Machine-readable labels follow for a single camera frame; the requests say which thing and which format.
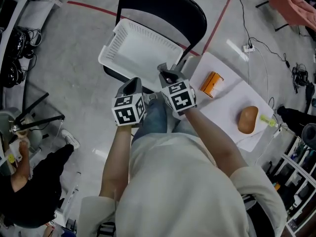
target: chair backrest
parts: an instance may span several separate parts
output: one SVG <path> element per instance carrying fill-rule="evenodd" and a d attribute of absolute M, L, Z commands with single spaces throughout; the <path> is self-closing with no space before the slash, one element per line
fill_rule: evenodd
<path fill-rule="evenodd" d="M 116 24 L 124 8 L 153 14 L 178 29 L 190 42 L 190 46 L 184 51 L 181 59 L 203 38 L 206 32 L 206 16 L 193 0 L 119 0 Z"/>

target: chair leg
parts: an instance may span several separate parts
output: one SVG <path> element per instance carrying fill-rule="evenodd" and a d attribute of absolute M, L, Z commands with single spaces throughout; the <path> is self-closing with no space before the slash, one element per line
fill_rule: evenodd
<path fill-rule="evenodd" d="M 260 6 L 263 6 L 263 5 L 265 5 L 266 3 L 268 3 L 268 2 L 269 2 L 269 1 L 262 2 L 261 4 L 256 5 L 256 8 L 259 8 Z"/>
<path fill-rule="evenodd" d="M 276 30 L 276 32 L 277 32 L 278 30 L 280 30 L 280 29 L 282 29 L 283 27 L 286 27 L 286 26 L 288 26 L 288 24 L 282 25 L 282 26 L 280 26 L 279 28 L 276 28 L 275 30 Z"/>

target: gray floor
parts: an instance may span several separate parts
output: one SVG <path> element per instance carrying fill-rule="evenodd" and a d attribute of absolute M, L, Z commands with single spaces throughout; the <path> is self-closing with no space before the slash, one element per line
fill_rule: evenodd
<path fill-rule="evenodd" d="M 76 219 L 80 201 L 83 197 L 97 195 L 101 184 L 101 175 L 106 155 L 109 152 L 116 130 L 111 112 L 111 99 L 121 82 L 109 77 L 98 63 L 98 55 L 115 26 L 115 17 L 97 10 L 67 4 L 54 10 L 44 28 L 44 40 L 37 49 L 38 60 L 30 72 L 28 81 L 40 89 L 49 92 L 49 103 L 65 116 L 63 128 L 68 129 L 80 141 L 81 147 L 71 156 L 65 166 L 63 179 L 70 183 L 76 171 L 82 173 L 79 194 L 74 203 L 71 218 Z M 72 0 L 116 12 L 118 0 Z M 204 10 L 208 29 L 203 40 L 194 48 L 202 53 L 227 0 L 195 0 Z M 314 44 L 311 38 L 300 37 L 296 27 L 286 27 L 279 32 L 274 27 L 284 24 L 284 19 L 269 5 L 256 9 L 255 5 L 265 0 L 242 0 L 245 7 L 245 20 L 251 37 L 264 41 L 272 51 L 283 57 L 286 52 L 291 66 L 295 62 L 304 63 L 314 80 L 313 63 Z M 185 39 L 172 27 L 149 15 L 123 11 L 125 16 L 154 28 L 170 38 L 186 45 Z M 242 9 L 239 0 L 231 0 L 227 11 L 212 39 L 208 51 L 248 81 L 248 63 L 227 44 L 231 41 L 241 48 L 247 42 L 247 35 L 242 25 Z M 295 94 L 291 73 L 280 59 L 270 54 L 260 44 L 253 44 L 262 53 L 269 73 L 269 98 L 274 97 L 275 108 L 280 104 L 303 110 L 305 106 L 305 89 Z M 264 98 L 267 97 L 267 76 L 264 62 L 258 52 L 250 54 L 251 86 Z M 28 87 L 27 103 L 36 96 L 38 90 Z M 39 110 L 42 116 L 46 109 Z M 47 131 L 53 138 L 59 127 L 58 122 L 48 126 Z M 274 128 L 267 128 L 264 136 L 254 151 L 242 152 L 248 164 L 254 164 L 270 141 Z M 268 147 L 260 164 L 272 159 L 278 161 L 287 148 L 292 135 L 283 131 Z M 44 154 L 47 154 L 50 141 L 46 142 Z M 62 145 L 57 139 L 53 149 Z"/>

